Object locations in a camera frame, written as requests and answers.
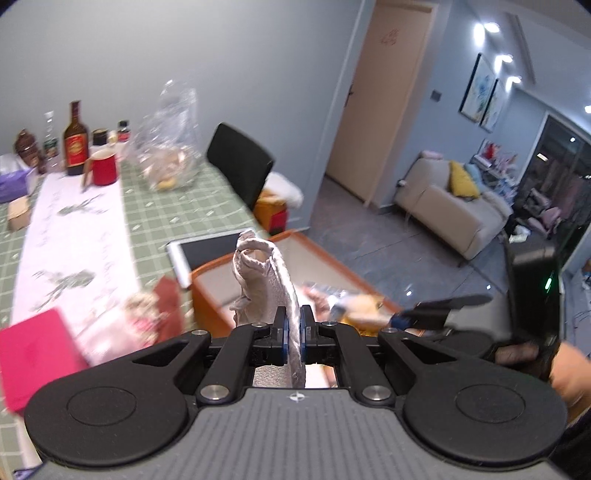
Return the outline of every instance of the white table runner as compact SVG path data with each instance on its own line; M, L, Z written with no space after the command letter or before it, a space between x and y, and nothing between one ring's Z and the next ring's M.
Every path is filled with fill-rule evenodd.
M97 305L140 289L119 181L82 192L82 178L49 174L33 210L11 324L58 307L73 336Z

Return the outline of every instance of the gray towel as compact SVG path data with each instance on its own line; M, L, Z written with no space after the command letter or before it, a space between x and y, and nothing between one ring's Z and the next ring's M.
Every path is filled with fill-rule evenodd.
M300 306L279 248L257 238L253 230L247 230L238 239L232 271L242 287L242 295L230 306L237 326L273 323L277 307L287 308L290 326L288 363L284 367L257 368L253 385L304 388L306 368L300 352Z

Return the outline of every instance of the white tablet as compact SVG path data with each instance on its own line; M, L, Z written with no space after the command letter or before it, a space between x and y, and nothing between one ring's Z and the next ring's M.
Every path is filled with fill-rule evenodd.
M182 288L191 285L191 272L211 260L233 253L245 229L173 240L166 245L174 273Z

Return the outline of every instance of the metal screw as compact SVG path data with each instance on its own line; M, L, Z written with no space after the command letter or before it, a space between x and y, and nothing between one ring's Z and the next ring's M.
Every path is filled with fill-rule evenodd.
M383 387L382 385L370 385L369 387L365 387L361 394L369 400L380 401L390 398L392 392L390 392L389 388Z
M208 400L222 400L230 394L230 391L223 385L214 384L203 387L200 394Z

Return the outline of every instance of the ceiling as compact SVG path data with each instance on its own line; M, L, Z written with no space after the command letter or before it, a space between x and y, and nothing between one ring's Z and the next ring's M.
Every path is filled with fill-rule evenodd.
M571 119L591 135L591 14L575 0L468 0L489 34L510 53L520 88Z

